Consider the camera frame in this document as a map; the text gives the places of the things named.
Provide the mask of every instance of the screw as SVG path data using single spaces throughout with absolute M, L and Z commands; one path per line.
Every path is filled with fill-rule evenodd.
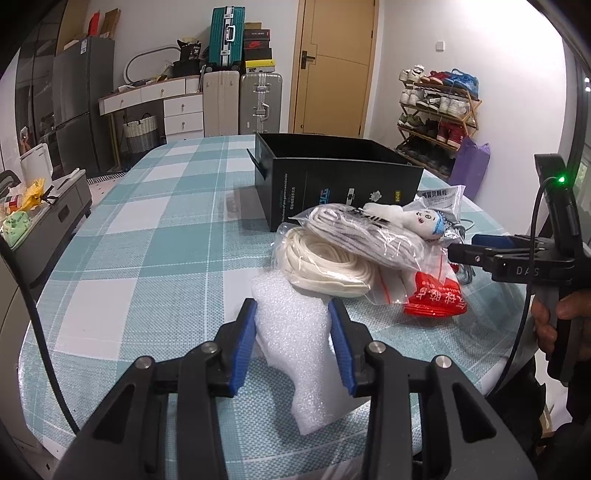
M 435 363 L 437 364 L 438 367 L 450 368 L 452 365 L 452 359 L 449 358 L 448 356 L 445 356 L 445 355 L 439 355 L 435 359 Z
M 214 342 L 205 342 L 201 346 L 201 350 L 205 353 L 215 353 L 217 352 L 217 344 Z
M 382 342 L 371 342 L 368 346 L 373 353 L 384 353 L 386 351 L 386 346 Z
M 141 356 L 135 361 L 134 365 L 139 369 L 150 368 L 152 365 L 152 359 L 149 356 Z

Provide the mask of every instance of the coiled white cord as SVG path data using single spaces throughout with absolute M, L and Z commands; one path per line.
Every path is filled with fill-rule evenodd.
M 336 297 L 360 297 L 374 283 L 373 264 L 302 227 L 286 233 L 277 261 L 292 285 Z
M 420 271 L 426 243 L 416 233 L 393 223 L 374 221 L 354 208 L 329 203 L 314 208 L 307 219 L 299 219 L 306 228 L 347 252 L 398 270 Z

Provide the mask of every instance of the white foam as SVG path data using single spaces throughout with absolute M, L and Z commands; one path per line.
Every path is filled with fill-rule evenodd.
M 267 363 L 295 386 L 291 414 L 307 435 L 338 420 L 367 398 L 349 396 L 329 345 L 328 298 L 304 295 L 278 270 L 252 280 L 258 302 L 256 341 Z

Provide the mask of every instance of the white plush toy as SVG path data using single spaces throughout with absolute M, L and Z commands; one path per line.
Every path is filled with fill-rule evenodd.
M 445 233 L 445 218 L 435 210 L 405 212 L 399 205 L 380 205 L 379 203 L 366 203 L 363 209 L 372 216 L 383 218 L 416 233 L 424 240 L 437 240 Z

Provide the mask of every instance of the silver suitcase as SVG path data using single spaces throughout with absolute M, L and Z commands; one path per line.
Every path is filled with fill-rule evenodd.
M 238 135 L 238 72 L 203 76 L 203 133 L 205 137 Z
M 240 134 L 279 133 L 281 86 L 278 73 L 247 73 L 240 78 Z

